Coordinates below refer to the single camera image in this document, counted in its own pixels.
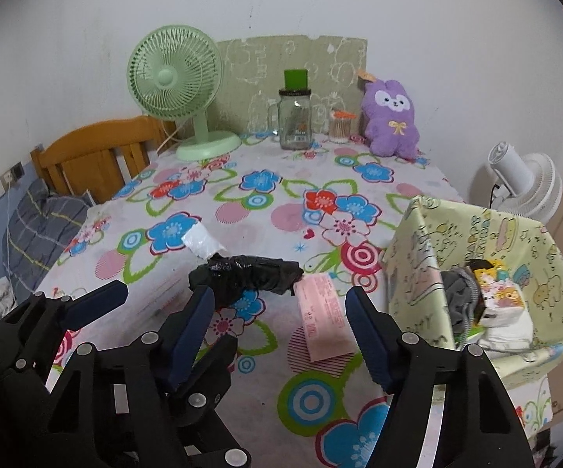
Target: white fan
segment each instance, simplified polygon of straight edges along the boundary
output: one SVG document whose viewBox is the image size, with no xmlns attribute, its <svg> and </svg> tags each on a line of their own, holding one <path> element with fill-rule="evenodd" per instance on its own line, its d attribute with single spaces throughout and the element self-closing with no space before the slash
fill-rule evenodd
<svg viewBox="0 0 563 468">
<path fill-rule="evenodd" d="M 494 146 L 487 159 L 499 178 L 490 206 L 548 223 L 563 194 L 563 180 L 551 158 L 541 152 L 520 157 L 503 141 Z"/>
</svg>

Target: fan grille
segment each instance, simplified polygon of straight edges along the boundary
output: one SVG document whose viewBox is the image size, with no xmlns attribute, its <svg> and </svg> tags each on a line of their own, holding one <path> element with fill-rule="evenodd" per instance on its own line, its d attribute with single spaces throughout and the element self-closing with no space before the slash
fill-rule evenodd
<svg viewBox="0 0 563 468">
<path fill-rule="evenodd" d="M 128 65 L 128 86 L 151 116 L 176 120 L 205 109 L 217 94 L 223 64 L 215 42 L 189 26 L 147 35 Z"/>
<path fill-rule="evenodd" d="M 535 183 L 528 193 L 505 199 L 497 209 L 548 223 L 561 200 L 561 176 L 547 154 L 534 152 L 522 159 L 535 175 Z"/>
</svg>

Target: pink paper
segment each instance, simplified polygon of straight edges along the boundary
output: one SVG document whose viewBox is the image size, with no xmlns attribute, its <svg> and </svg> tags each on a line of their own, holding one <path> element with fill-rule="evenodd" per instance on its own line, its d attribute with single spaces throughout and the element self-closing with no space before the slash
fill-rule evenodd
<svg viewBox="0 0 563 468">
<path fill-rule="evenodd" d="M 295 294 L 312 362 L 357 351 L 351 327 L 327 273 L 304 275 L 295 283 Z"/>
</svg>

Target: gray cloth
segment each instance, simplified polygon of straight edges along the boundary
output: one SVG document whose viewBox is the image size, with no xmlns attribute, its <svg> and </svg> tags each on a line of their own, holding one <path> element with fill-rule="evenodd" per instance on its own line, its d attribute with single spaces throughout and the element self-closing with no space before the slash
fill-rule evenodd
<svg viewBox="0 0 563 468">
<path fill-rule="evenodd" d="M 2 247 L 17 304 L 36 290 L 80 231 L 92 205 L 87 197 L 51 194 L 43 179 L 30 185 L 11 215 Z"/>
<path fill-rule="evenodd" d="M 441 275 L 451 315 L 452 333 L 466 334 L 470 330 L 474 309 L 479 302 L 479 285 L 474 276 L 464 268 L 442 271 Z"/>
</svg>

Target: chair backrest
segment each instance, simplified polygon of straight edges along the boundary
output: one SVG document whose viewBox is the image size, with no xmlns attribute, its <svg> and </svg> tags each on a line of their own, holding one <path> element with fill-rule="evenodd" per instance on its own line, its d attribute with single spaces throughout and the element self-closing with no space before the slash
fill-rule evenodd
<svg viewBox="0 0 563 468">
<path fill-rule="evenodd" d="M 125 184 L 115 151 L 123 154 L 133 178 L 147 165 L 145 142 L 158 148 L 171 124 L 148 116 L 90 124 L 62 136 L 45 151 L 31 152 L 39 177 L 61 195 L 90 191 L 96 202 L 112 198 Z"/>
</svg>

